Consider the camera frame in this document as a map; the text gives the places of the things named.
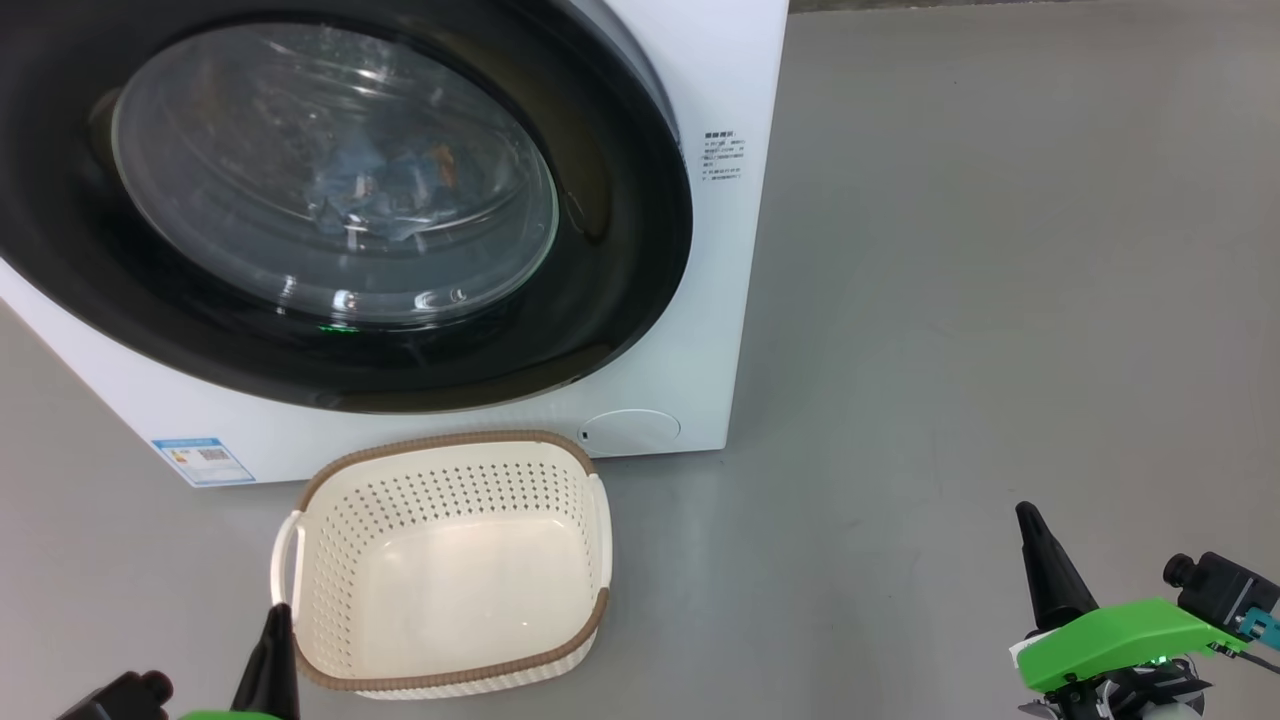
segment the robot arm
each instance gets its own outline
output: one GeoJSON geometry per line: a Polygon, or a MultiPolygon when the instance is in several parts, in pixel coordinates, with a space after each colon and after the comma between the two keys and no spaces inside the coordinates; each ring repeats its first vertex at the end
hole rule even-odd
{"type": "Polygon", "coordinates": [[[1151,598],[1098,607],[1039,510],[1021,502],[1016,511],[1037,629],[1010,652],[1024,684],[1044,693],[1027,706],[1032,714],[1064,720],[1199,716],[1210,684],[1181,660],[1194,653],[1242,657],[1280,673],[1245,651],[1254,641],[1280,650],[1280,623],[1271,615],[1280,587],[1266,578],[1212,552],[1199,562],[1175,555],[1165,580],[1181,588],[1176,606],[1151,598]]]}
{"type": "MultiPolygon", "coordinates": [[[[125,673],[58,720],[169,720],[164,703],[173,684],[155,670],[125,673]]],[[[197,711],[182,720],[298,720],[298,679],[293,659],[293,614],[280,603],[266,615],[262,637],[250,653],[229,711],[197,711]]]]}

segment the plastic basket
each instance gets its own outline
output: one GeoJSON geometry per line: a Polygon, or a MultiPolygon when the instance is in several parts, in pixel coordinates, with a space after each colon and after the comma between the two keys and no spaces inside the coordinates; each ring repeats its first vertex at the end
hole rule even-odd
{"type": "Polygon", "coordinates": [[[492,692],[573,669],[613,571],[604,486],[550,433],[472,433],[332,462],[276,536],[298,667],[381,700],[492,692]]]}

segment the white washing machine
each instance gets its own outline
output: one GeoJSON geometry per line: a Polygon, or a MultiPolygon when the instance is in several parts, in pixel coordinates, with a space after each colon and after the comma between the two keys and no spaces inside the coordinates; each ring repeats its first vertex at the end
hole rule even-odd
{"type": "Polygon", "coordinates": [[[721,448],[786,10],[0,10],[0,297],[195,486],[721,448]]]}

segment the floor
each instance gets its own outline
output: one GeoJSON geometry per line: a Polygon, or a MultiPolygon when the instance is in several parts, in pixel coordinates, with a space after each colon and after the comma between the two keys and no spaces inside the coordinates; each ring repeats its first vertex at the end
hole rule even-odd
{"type": "MultiPolygon", "coordinates": [[[[794,17],[730,448],[603,466],[613,605],[552,683],[306,720],[1015,717],[1012,507],[1098,601],[1272,578],[1280,9],[794,17]]],[[[0,696],[159,667],[225,707],[297,487],[191,491],[0,314],[0,696]]],[[[1210,717],[1274,678],[1210,659],[1210,717]]]]}
{"type": "Polygon", "coordinates": [[[937,8],[954,5],[1001,5],[1005,3],[1075,3],[1078,0],[791,0],[792,13],[829,10],[883,10],[890,8],[937,8]]]}

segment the basket handle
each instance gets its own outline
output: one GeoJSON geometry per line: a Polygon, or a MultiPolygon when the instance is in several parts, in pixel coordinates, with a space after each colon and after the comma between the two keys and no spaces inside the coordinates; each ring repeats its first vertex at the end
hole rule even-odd
{"type": "Polygon", "coordinates": [[[302,511],[294,510],[289,512],[289,516],[284,519],[280,524],[280,530],[275,533],[275,544],[271,547],[271,606],[280,605],[282,602],[288,602],[293,607],[293,621],[298,621],[298,607],[297,607],[297,594],[298,594],[298,579],[302,574],[302,529],[298,528],[298,521],[302,520],[302,511]],[[298,534],[298,547],[293,556],[293,597],[287,598],[284,587],[284,553],[289,550],[289,539],[292,539],[293,533],[298,534]]]}
{"type": "Polygon", "coordinates": [[[613,582],[613,516],[609,515],[609,496],[604,492],[600,475],[591,473],[591,500],[595,501],[595,516],[600,536],[600,587],[607,588],[613,582]]]}

